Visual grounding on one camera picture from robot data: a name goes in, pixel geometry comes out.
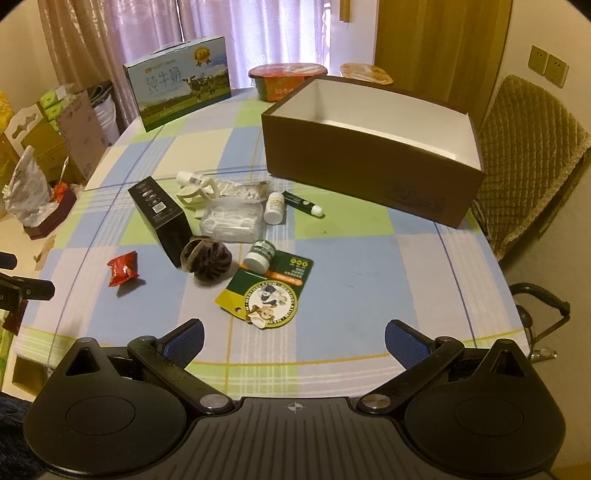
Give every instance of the triangular cutout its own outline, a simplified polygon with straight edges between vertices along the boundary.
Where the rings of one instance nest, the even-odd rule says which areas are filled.
[[[82,348],[76,355],[76,358],[68,368],[66,375],[72,377],[74,375],[92,374],[100,371],[99,364],[96,362],[92,351],[89,348]]]
[[[495,366],[492,367],[494,374],[510,375],[512,377],[524,377],[525,374],[519,366],[519,363],[509,350],[504,350],[496,360]]]

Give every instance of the plaid tablecloth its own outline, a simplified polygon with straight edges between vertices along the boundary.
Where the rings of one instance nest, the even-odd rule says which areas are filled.
[[[187,369],[234,398],[243,395],[361,395],[402,371],[385,350],[384,329],[402,319],[432,338],[467,346],[496,338],[527,343],[507,284],[469,215],[448,228],[381,205],[271,178],[254,90],[145,133],[135,121],[110,150],[61,227],[40,276],[56,286],[30,302],[17,354],[56,366],[78,337],[126,345],[162,336],[192,317],[205,346]],[[220,309],[226,283],[196,284],[175,269],[144,226],[127,188],[148,175],[171,194],[179,170],[235,181],[270,179],[320,205],[324,219],[287,209],[269,226],[277,248],[314,260],[298,312],[287,325],[259,330]],[[379,172],[359,159],[359,175]],[[248,245],[228,245],[237,260]],[[111,258],[138,252],[142,284],[107,287]]]

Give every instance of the red candy wrapper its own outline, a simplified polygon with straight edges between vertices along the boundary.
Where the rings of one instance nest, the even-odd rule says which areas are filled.
[[[132,278],[138,278],[138,253],[134,250],[125,255],[120,255],[107,263],[111,267],[111,280],[109,287],[116,287]]]

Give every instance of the black box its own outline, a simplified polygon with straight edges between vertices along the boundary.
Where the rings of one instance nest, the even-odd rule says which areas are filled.
[[[181,251],[193,235],[184,210],[152,177],[143,179],[128,192],[170,261],[180,267]]]

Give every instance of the brown round object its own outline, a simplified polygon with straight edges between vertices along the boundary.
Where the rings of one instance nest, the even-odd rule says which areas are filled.
[[[232,265],[232,253],[219,240],[192,236],[181,252],[181,267],[204,283],[214,282]]]

